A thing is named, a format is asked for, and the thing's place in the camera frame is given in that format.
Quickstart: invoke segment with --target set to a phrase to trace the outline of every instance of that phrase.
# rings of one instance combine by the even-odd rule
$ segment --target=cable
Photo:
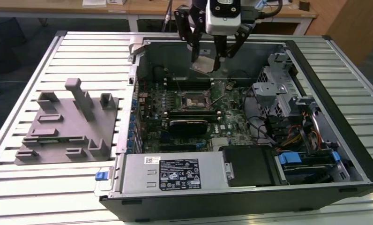
[[[244,119],[246,119],[248,125],[250,125],[255,130],[258,130],[258,132],[260,132],[260,133],[264,135],[264,137],[267,138],[268,142],[270,142],[274,146],[282,148],[282,146],[276,143],[276,141],[274,141],[274,139],[266,134],[266,132],[262,131],[262,130],[247,120],[246,113],[244,113],[244,103],[246,103],[247,93],[248,93],[250,91],[251,91],[251,87],[250,87],[250,88],[247,89],[247,91],[246,91],[246,95],[244,95],[243,102],[242,102],[242,114],[243,114],[243,117],[244,117]]]
[[[266,2],[266,6],[268,6],[270,7],[270,10],[272,11],[272,6],[270,6],[268,4],[267,4],[267,2]]]
[[[282,0],[278,0],[278,7],[276,7],[276,9],[272,11],[272,12],[270,12],[270,13],[264,13],[264,12],[260,12],[260,15],[259,15],[259,19],[264,19],[264,18],[270,18],[270,17],[272,17],[272,16],[275,16],[278,13],[279,13],[279,11],[280,11],[280,9],[282,9]]]
[[[168,22],[171,22],[171,8],[172,8],[172,0],[168,1],[168,5],[167,5],[162,32],[166,31],[167,24],[168,24]]]

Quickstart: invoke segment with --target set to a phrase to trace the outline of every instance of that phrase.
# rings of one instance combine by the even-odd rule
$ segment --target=warning label
[[[162,191],[202,188],[198,159],[160,160],[159,174]]]

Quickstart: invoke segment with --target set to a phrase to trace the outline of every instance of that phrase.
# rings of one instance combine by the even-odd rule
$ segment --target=floor
[[[37,19],[19,18],[17,21],[28,43],[13,48],[21,61],[21,68],[12,73],[0,75],[0,127],[21,94],[25,82],[32,76],[56,31],[128,31],[125,20],[49,19],[47,27],[40,26]],[[142,32],[159,31],[160,21],[140,21],[139,26]],[[373,83],[373,52],[362,62],[359,70]]]

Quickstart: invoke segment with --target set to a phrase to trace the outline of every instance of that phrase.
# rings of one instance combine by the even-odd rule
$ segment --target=metal plate
[[[84,81],[81,88],[88,90],[92,98],[109,91],[120,99],[112,142],[115,152],[121,130],[119,120],[124,117],[120,109],[127,100],[130,63],[124,59],[134,36],[176,38],[172,34],[116,32],[68,32],[64,37],[55,38],[0,131],[0,224],[123,224],[97,202],[99,193],[95,192],[95,173],[107,170],[113,161],[16,166],[13,160],[39,108],[33,102],[39,92],[56,90],[59,98],[71,95],[61,89],[68,77]],[[333,43],[315,36],[254,35],[251,38],[292,39],[296,42],[373,157],[373,87]],[[373,224],[373,194],[343,199],[318,211],[163,221],[160,224],[243,225],[263,222]]]

